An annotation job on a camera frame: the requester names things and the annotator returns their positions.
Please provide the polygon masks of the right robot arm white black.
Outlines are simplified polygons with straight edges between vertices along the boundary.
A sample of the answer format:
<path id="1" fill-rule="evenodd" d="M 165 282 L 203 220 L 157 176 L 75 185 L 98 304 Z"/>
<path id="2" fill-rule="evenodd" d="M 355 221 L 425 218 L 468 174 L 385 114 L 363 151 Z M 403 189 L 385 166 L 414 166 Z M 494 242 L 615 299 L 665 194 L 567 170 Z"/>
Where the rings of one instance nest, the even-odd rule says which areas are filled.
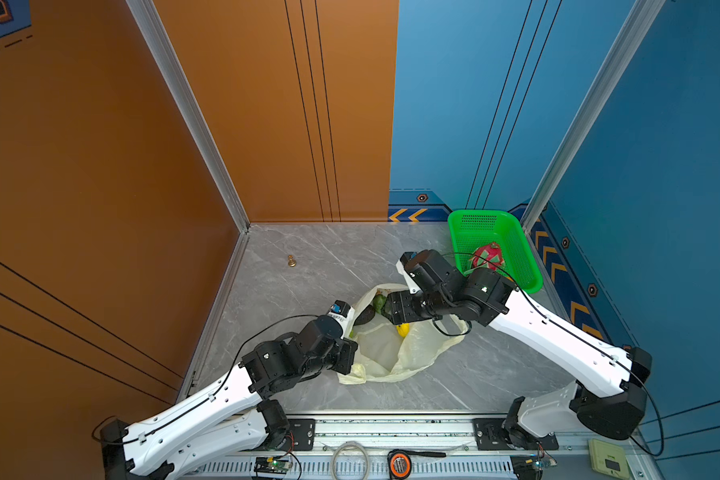
<path id="1" fill-rule="evenodd" d="M 632 439 L 654 402 L 646 382 L 651 355 L 608 344 L 543 308 L 502 267 L 460 272 L 436 250 L 404 253 L 396 264 L 408 286 L 388 295 L 384 316 L 394 325 L 437 323 L 453 316 L 529 346 L 568 372 L 565 387 L 516 398 L 500 427 L 514 449 L 554 450 L 560 433 L 587 429 L 611 440 Z"/>

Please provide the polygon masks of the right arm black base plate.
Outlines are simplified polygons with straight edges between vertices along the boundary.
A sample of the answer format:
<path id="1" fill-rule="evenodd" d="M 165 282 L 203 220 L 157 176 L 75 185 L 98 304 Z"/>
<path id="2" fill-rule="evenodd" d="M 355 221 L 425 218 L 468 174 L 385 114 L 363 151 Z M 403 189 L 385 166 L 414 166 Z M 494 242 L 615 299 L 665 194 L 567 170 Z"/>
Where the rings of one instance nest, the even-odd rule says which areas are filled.
<path id="1" fill-rule="evenodd" d="M 554 433 L 544 437 L 535 437 L 523 428 L 514 425 L 505 426 L 500 418 L 476 418 L 472 420 L 477 448 L 488 450 L 543 450 L 555 451 L 560 448 Z"/>

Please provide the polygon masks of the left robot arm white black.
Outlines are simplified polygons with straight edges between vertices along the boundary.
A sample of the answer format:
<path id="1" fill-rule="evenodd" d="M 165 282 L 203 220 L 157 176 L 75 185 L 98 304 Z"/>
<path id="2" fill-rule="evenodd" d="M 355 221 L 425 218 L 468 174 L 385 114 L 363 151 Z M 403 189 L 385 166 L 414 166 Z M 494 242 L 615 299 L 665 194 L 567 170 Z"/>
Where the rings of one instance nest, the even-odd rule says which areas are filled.
<path id="1" fill-rule="evenodd" d="M 298 333 L 262 342 L 213 384 L 146 420 L 96 435 L 108 479 L 177 479 L 230 452 L 282 446 L 289 420 L 274 396 L 324 371 L 346 375 L 354 309 L 336 302 Z"/>

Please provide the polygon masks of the yellow lemon fruit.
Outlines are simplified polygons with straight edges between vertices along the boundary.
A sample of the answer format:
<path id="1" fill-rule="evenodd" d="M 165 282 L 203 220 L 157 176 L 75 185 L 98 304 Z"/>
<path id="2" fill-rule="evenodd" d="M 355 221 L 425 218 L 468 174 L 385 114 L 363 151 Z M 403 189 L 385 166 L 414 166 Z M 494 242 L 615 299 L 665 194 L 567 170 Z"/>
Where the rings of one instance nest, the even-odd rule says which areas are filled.
<path id="1" fill-rule="evenodd" d="M 400 337 L 405 338 L 410 332 L 410 325 L 408 323 L 397 325 L 396 330 Z"/>

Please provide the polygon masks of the yellowish translucent plastic bag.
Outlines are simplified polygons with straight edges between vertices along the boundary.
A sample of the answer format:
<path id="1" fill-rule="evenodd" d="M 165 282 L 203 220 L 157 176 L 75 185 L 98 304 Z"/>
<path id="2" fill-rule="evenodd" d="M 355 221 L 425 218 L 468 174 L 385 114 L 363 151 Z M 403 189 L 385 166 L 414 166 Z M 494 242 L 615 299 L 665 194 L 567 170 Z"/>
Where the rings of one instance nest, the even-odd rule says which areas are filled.
<path id="1" fill-rule="evenodd" d="M 396 383 L 406 380 L 432 366 L 438 357 L 461 343 L 467 323 L 450 315 L 433 324 L 427 320 L 410 325 L 406 334 L 379 313 L 361 324 L 354 319 L 349 338 L 358 345 L 351 370 L 340 374 L 342 385 L 366 383 Z M 458 336 L 446 336 L 445 328 L 458 331 Z"/>

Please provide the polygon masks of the green lime fruit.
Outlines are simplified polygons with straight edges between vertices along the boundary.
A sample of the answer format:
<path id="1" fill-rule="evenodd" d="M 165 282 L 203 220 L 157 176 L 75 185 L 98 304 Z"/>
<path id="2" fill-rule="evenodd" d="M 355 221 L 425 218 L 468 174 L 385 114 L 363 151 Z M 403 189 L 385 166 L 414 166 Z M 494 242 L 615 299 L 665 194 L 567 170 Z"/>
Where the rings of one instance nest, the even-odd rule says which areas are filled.
<path id="1" fill-rule="evenodd" d="M 387 297 L 381 293 L 377 293 L 372 299 L 371 306 L 373 307 L 373 310 L 377 314 L 381 314 L 385 307 L 386 302 L 387 302 Z"/>

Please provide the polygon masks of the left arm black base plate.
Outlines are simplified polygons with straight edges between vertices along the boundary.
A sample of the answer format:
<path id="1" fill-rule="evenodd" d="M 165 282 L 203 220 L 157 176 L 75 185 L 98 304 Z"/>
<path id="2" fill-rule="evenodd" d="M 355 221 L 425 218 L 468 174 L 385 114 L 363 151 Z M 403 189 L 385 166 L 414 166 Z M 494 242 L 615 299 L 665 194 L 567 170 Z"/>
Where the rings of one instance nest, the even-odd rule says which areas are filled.
<path id="1" fill-rule="evenodd" d="M 287 433 L 278 448 L 282 451 L 312 451 L 315 429 L 316 420 L 314 418 L 290 418 Z"/>

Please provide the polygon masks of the pink dragon fruit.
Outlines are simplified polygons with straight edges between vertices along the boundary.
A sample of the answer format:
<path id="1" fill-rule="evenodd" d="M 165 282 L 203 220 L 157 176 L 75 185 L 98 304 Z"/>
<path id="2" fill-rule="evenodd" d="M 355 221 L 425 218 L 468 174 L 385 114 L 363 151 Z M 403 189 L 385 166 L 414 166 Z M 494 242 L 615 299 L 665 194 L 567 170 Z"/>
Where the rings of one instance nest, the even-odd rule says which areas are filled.
<path id="1" fill-rule="evenodd" d="M 478 247 L 472 254 L 471 267 L 486 267 L 493 271 L 503 268 L 505 261 L 501 246 L 497 242 L 491 242 Z"/>

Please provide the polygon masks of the green plastic mesh basket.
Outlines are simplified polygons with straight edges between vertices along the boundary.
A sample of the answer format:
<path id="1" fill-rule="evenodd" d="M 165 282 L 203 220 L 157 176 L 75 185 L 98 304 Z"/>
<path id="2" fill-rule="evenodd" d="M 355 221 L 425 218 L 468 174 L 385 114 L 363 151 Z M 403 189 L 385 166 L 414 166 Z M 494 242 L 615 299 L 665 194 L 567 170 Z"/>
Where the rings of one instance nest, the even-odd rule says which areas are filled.
<path id="1" fill-rule="evenodd" d="M 543 287 L 543 277 L 529 242 L 512 214 L 497 210 L 458 210 L 448 217 L 456 267 L 467 274 L 487 262 L 509 276 L 526 293 Z"/>

